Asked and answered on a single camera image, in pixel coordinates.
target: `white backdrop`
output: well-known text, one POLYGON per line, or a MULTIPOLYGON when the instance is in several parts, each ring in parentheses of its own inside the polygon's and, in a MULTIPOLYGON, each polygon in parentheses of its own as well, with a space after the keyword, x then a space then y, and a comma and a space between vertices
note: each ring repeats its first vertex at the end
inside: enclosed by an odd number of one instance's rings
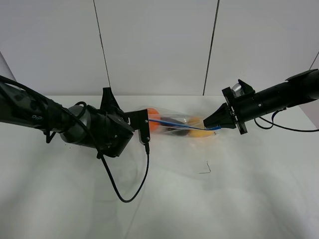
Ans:
POLYGON ((109 85, 92 1, 1 0, 0 51, 16 80, 42 94, 109 85))
MULTIPOLYGON (((217 0, 96 0, 117 95, 201 95, 217 0)), ((220 0, 206 95, 240 78, 257 91, 307 70, 319 49, 319 1, 220 0)), ((0 51, 42 94, 108 86, 94 4, 3 0, 0 51)))
POLYGON ((96 0, 113 92, 201 95, 217 0, 96 0))
POLYGON ((319 50, 318 0, 221 0, 206 95, 256 90, 306 71, 319 50))

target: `black wire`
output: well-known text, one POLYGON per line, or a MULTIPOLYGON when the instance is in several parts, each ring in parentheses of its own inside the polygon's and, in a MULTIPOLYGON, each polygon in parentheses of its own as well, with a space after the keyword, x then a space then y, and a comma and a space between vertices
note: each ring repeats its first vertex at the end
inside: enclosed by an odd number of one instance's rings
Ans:
POLYGON ((83 105, 83 108, 82 108, 80 114, 77 116, 78 119, 80 119, 82 116, 84 116, 86 108, 87 108, 87 105, 84 101, 80 101, 80 102, 75 104, 75 106, 79 106, 79 105, 83 105))
POLYGON ((106 163, 105 158, 104 158, 104 156, 103 156, 103 153, 101 152, 100 147, 98 146, 97 142, 95 141, 95 138, 94 138, 94 136, 92 135, 92 133, 89 131, 89 129, 87 128, 87 126, 85 126, 85 124, 84 124, 80 119, 78 119, 74 114, 72 114, 68 109, 66 109, 66 108, 62 108, 62 109, 63 109, 67 114, 69 114, 69 115, 85 130, 85 132, 86 132, 86 133, 90 136, 90 138, 92 139, 92 142, 93 142, 93 144, 94 144, 96 150, 98 151, 99 157, 101 157, 101 160, 102 160, 102 163, 103 163, 103 165, 104 165, 104 167, 105 167, 105 169, 106 169, 106 172, 107 172, 108 175, 109 175, 109 178, 110 178, 111 184, 112 184, 112 186, 113 186, 113 188, 114 188, 114 191, 115 191, 116 195, 119 197, 119 199, 120 199, 123 203, 129 203, 129 202, 133 201, 134 198, 135 198, 135 197, 138 195, 138 193, 140 192, 141 188, 143 187, 144 182, 145 182, 145 179, 146 179, 147 174, 148 174, 148 171, 149 171, 149 164, 150 164, 150 147, 149 147, 149 144, 147 143, 147 144, 145 145, 145 149, 146 149, 148 161, 147 161, 146 172, 145 172, 144 178, 143 178, 143 180, 142 180, 142 183, 141 183, 140 187, 138 188, 137 192, 135 193, 135 195, 133 195, 130 199, 125 200, 125 199, 121 196, 121 194, 120 194, 120 192, 119 192, 119 190, 118 190, 118 188, 117 188, 117 186, 116 186, 116 183, 115 183, 115 181, 114 181, 114 178, 113 178, 113 176, 112 176, 112 173, 111 173, 111 171, 110 171, 110 168, 109 168, 108 164, 106 163))
POLYGON ((279 127, 279 128, 283 128, 283 129, 286 129, 286 130, 290 130, 290 131, 295 131, 295 132, 318 132, 319 129, 313 129, 313 130, 301 130, 301 129, 294 129, 294 128, 287 128, 287 127, 284 127, 284 126, 281 126, 281 125, 278 125, 278 124, 275 124, 274 123, 274 118, 276 116, 276 114, 278 114, 279 112, 283 111, 285 109, 282 109, 282 110, 279 110, 279 111, 276 111, 273 113, 273 115, 271 116, 271 122, 262 118, 262 117, 259 117, 260 119, 262 119, 263 121, 271 124, 270 127, 263 127, 261 126, 260 124, 257 123, 256 119, 254 119, 254 122, 255 124, 259 127, 259 128, 262 128, 262 129, 271 129, 273 126, 276 126, 276 127, 279 127))
MULTIPOLYGON (((8 79, 8 78, 6 78, 6 77, 3 77, 3 76, 0 76, 0 82, 6 83, 6 84, 9 84, 9 85, 14 85, 14 86, 17 86, 17 87, 19 87, 19 88, 21 88, 21 89, 24 89, 27 93, 29 93, 32 97, 34 97, 34 99, 35 99, 35 100, 37 101, 37 103, 39 104, 39 107, 40 107, 42 113, 44 114, 44 116, 46 116, 46 117, 45 117, 45 120, 48 121, 47 112, 46 112, 45 106, 43 105, 43 102, 41 101, 41 100, 46 100, 46 99, 47 99, 46 97, 44 97, 43 95, 39 94, 38 92, 36 92, 36 91, 34 91, 34 90, 28 88, 27 86, 24 86, 24 85, 22 85, 22 84, 20 84, 20 83, 18 83, 18 82, 12 81, 12 80, 10 80, 10 79, 8 79)), ((0 93, 2 93, 3 96, 6 98, 6 100, 8 100, 9 103, 12 104, 12 106, 13 106, 14 109, 18 110, 18 106, 17 106, 17 105, 14 103, 14 101, 7 95, 7 93, 2 89, 1 86, 0 86, 0 93)), ((86 107, 87 107, 85 102, 78 102, 76 105, 83 105, 83 106, 84 106, 83 108, 86 108, 86 107)), ((141 188, 143 187, 144 182, 145 182, 146 177, 147 177, 147 174, 148 174, 148 171, 149 171, 149 164, 150 164, 150 146, 149 146, 149 144, 148 144, 148 143, 145 144, 145 150, 146 150, 146 154, 147 154, 147 166, 146 166, 146 171, 145 171, 144 178, 143 178, 143 180, 142 180, 142 182, 141 182, 141 184, 140 184, 140 187, 139 187, 138 190, 136 191, 136 193, 135 193, 130 199, 125 200, 125 199, 121 196, 121 194, 120 194, 120 192, 119 192, 119 190, 118 190, 118 188, 117 188, 117 186, 116 186, 116 183, 115 183, 115 181, 114 181, 114 178, 113 178, 113 176, 112 176, 112 173, 111 173, 111 171, 110 171, 110 168, 109 168, 109 166, 108 166, 108 164, 107 164, 107 162, 106 162, 106 160, 105 160, 105 158, 104 158, 104 156, 103 156, 103 153, 101 152, 100 147, 98 146, 98 144, 97 144, 97 142, 96 142, 94 136, 92 135, 92 133, 89 131, 89 129, 87 128, 87 126, 79 119, 78 116, 74 115, 74 114, 73 114, 72 112, 70 112, 68 109, 66 109, 66 108, 64 108, 64 107, 62 107, 62 106, 60 106, 60 107, 61 107, 61 109, 62 109, 63 111, 65 111, 71 118, 73 118, 73 119, 75 120, 75 122, 77 122, 77 123, 84 129, 84 131, 90 136, 90 138, 92 139, 92 142, 93 142, 93 144, 94 144, 96 150, 98 151, 99 157, 101 158, 102 163, 103 163, 103 165, 104 165, 104 167, 105 167, 105 169, 106 169, 106 172, 107 172, 107 174, 108 174, 108 176, 109 176, 109 178, 110 178, 110 181, 111 181, 111 183, 112 183, 113 189, 114 189, 116 195, 119 197, 119 199, 120 199, 122 202, 124 202, 124 203, 129 203, 129 202, 133 201, 134 198, 139 194, 141 188)), ((27 114, 25 114, 21 109, 19 109, 18 112, 20 112, 23 116, 28 117, 27 114)), ((49 127, 48 122, 46 122, 45 125, 46 125, 46 129, 48 130, 48 127, 49 127)), ((47 131, 47 132, 45 132, 45 134, 46 134, 46 141, 48 142, 48 139, 50 139, 50 138, 52 139, 52 137, 55 135, 55 132, 54 132, 52 135, 49 135, 49 134, 50 134, 50 131, 47 131)))

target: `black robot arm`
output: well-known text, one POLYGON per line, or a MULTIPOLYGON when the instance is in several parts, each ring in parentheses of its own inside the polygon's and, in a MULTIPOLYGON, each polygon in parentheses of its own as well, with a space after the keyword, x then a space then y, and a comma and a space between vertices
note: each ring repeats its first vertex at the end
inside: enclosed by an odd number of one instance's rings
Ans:
POLYGON ((79 102, 67 109, 20 83, 0 76, 0 109, 0 122, 39 129, 46 135, 47 143, 59 133, 67 143, 96 148, 97 157, 102 160, 113 188, 122 202, 131 202, 139 193, 149 168, 148 111, 123 112, 111 88, 103 88, 99 109, 86 105, 85 102, 79 102), (104 155, 119 156, 135 130, 139 131, 140 142, 146 149, 147 170, 136 194, 125 200, 116 187, 104 155))
POLYGON ((256 93, 238 80, 233 88, 222 90, 226 103, 204 120, 206 128, 238 127, 247 133, 245 122, 285 108, 309 103, 319 98, 319 70, 308 70, 288 78, 284 83, 256 93))

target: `plastic bag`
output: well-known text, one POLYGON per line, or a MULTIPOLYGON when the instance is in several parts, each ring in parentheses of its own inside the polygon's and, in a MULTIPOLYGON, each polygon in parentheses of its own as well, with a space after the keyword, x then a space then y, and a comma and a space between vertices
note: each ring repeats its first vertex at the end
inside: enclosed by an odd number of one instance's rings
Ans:
POLYGON ((206 129, 203 117, 190 116, 161 108, 143 107, 148 109, 151 133, 175 136, 208 137, 216 135, 219 127, 206 129))

